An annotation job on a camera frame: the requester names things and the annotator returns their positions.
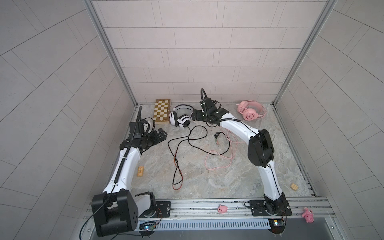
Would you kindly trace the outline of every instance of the headphones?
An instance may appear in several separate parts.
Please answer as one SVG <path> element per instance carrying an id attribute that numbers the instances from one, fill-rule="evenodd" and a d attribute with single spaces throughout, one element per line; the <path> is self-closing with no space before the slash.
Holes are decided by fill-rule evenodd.
<path id="1" fill-rule="evenodd" d="M 263 118 L 266 113 L 265 107 L 256 101 L 242 101 L 240 104 L 236 105 L 238 105 L 237 111 L 241 113 L 243 118 L 247 121 Z"/>
<path id="2" fill-rule="evenodd" d="M 177 117 L 176 111 L 179 110 L 179 109 L 182 109 L 182 108 L 189 109 L 192 112 L 194 110 L 194 108 L 192 106 L 186 105 L 186 104 L 180 104 L 180 105 L 177 105 L 176 107 L 174 107 L 172 112 L 169 115 L 170 123 L 173 126 L 176 126 L 176 127 L 187 127 L 191 123 L 190 116 L 188 116 L 187 114 L 183 114 L 179 118 Z"/>

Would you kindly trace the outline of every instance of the toy pig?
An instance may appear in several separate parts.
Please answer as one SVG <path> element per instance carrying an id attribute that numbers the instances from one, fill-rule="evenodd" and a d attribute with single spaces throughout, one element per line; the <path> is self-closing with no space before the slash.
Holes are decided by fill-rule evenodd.
<path id="1" fill-rule="evenodd" d="M 224 205 L 221 205 L 221 204 L 220 204 L 220 206 L 217 208 L 217 211 L 218 211 L 219 213 L 221 213 L 221 214 L 226 213 L 227 210 L 228 210 L 228 207 L 227 207 L 227 206 L 224 206 Z"/>
<path id="2" fill-rule="evenodd" d="M 307 207 L 304 208 L 304 213 L 301 215 L 303 218 L 305 218 L 305 220 L 307 221 L 307 223 L 310 223 L 310 222 L 313 222 L 313 212 L 312 210 L 309 210 Z"/>

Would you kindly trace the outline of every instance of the black and white headphones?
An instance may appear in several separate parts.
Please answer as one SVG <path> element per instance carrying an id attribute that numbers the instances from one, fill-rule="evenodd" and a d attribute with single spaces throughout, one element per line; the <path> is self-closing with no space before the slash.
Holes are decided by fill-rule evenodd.
<path id="1" fill-rule="evenodd" d="M 187 115 L 187 114 L 183 114 L 180 117 L 177 117 L 176 111 L 179 110 L 179 109 L 182 109 L 182 108 L 189 109 L 192 112 L 194 110 L 194 108 L 192 106 L 186 105 L 186 104 L 180 104 L 180 105 L 177 105 L 176 107 L 174 107 L 172 112 L 169 115 L 170 123 L 173 126 L 176 126 L 176 127 L 187 127 L 191 123 L 190 116 Z"/>

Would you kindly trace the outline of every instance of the pink headphones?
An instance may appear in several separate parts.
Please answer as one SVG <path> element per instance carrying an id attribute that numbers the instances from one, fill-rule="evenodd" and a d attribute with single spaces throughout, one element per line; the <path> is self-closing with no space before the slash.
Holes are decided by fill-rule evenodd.
<path id="1" fill-rule="evenodd" d="M 243 118 L 247 121 L 263 118 L 266 113 L 265 107 L 256 101 L 242 101 L 240 104 L 236 105 L 238 105 L 237 111 L 243 114 Z M 256 110 L 254 110 L 253 108 L 247 108 L 248 105 L 255 107 Z"/>

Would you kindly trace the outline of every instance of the gray marble surface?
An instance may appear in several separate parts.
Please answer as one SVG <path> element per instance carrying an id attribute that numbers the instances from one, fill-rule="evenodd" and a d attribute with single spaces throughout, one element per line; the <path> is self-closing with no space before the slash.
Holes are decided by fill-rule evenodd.
<path id="1" fill-rule="evenodd" d="M 152 117 L 154 104 L 141 106 L 142 118 Z M 198 109 L 200 107 L 199 104 L 193 106 Z M 264 106 L 267 109 L 267 115 L 264 118 L 245 122 L 257 129 L 265 128 L 269 131 L 275 148 L 275 170 L 280 187 L 285 195 L 287 197 L 310 196 L 303 176 L 272 110 L 272 105 L 264 104 Z M 236 111 L 237 106 L 235 103 L 223 104 L 222 107 L 238 119 L 243 119 Z M 188 113 L 187 109 L 183 109 L 180 110 L 180 114 L 183 114 L 183 111 L 186 114 Z M 204 139 L 191 141 L 193 145 L 206 151 L 216 150 L 220 153 L 227 149 L 228 141 L 222 134 L 218 138 L 219 146 L 215 143 L 214 134 L 220 131 L 220 127 L 210 128 L 203 122 L 194 121 L 189 127 L 192 129 L 196 125 L 205 126 L 208 135 Z M 156 125 L 156 129 L 158 128 L 162 128 L 168 133 L 167 140 L 151 147 L 141 156 L 138 166 L 144 166 L 144 175 L 143 177 L 137 177 L 136 175 L 133 177 L 132 195 L 152 191 L 157 199 L 263 197 L 264 189 L 259 172 L 256 166 L 248 160 L 248 145 L 245 143 L 238 144 L 236 156 L 229 167 L 207 170 L 204 166 L 207 154 L 188 145 L 188 141 L 184 141 L 180 144 L 177 153 L 184 182 L 180 190 L 174 190 L 172 188 L 172 178 L 175 172 L 174 158 L 168 149 L 167 143 L 173 138 L 187 136 L 189 130 L 188 128 L 178 128 L 170 124 Z M 205 130 L 202 127 L 196 127 L 191 134 L 191 138 L 204 135 Z M 181 140 L 174 140 L 170 143 L 173 152 L 175 152 L 177 144 Z M 210 155 L 207 159 L 207 167 L 226 166 L 229 162 L 229 159 Z M 176 182 L 180 179 L 177 172 Z M 291 183 L 298 185 L 299 189 L 297 191 L 290 189 Z"/>

